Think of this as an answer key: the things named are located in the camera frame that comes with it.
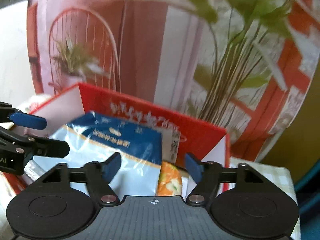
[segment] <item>green plant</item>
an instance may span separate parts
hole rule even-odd
[[[74,44],[69,37],[65,42],[57,41],[58,55],[52,57],[61,69],[61,72],[71,76],[81,76],[85,78],[94,78],[95,74],[109,76],[98,67],[98,60],[89,55],[85,49]]]
[[[266,35],[276,33],[291,38],[286,20],[291,9],[291,0],[226,0],[230,5],[229,31],[224,51],[218,59],[218,45],[213,29],[218,14],[208,0],[188,0],[194,10],[188,12],[203,18],[213,36],[215,59],[212,66],[198,65],[194,79],[207,90],[207,96],[198,117],[220,124],[230,99],[243,87],[262,86],[268,82],[263,76],[252,71],[264,61],[280,86],[285,82],[278,66],[272,62],[260,45]],[[241,31],[231,35],[232,12],[236,10],[243,19]]]

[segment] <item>metal bolt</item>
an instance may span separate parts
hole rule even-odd
[[[189,201],[191,201],[192,203],[201,203],[204,201],[204,197],[201,195],[192,195],[189,197]]]
[[[116,200],[117,200],[116,196],[113,196],[113,195],[104,195],[101,197],[101,201],[104,203],[112,203]]]
[[[17,152],[17,153],[24,153],[24,149],[16,148],[16,152]]]

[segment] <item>orange package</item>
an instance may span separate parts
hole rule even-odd
[[[157,196],[181,195],[182,178],[176,166],[168,162],[162,162]]]

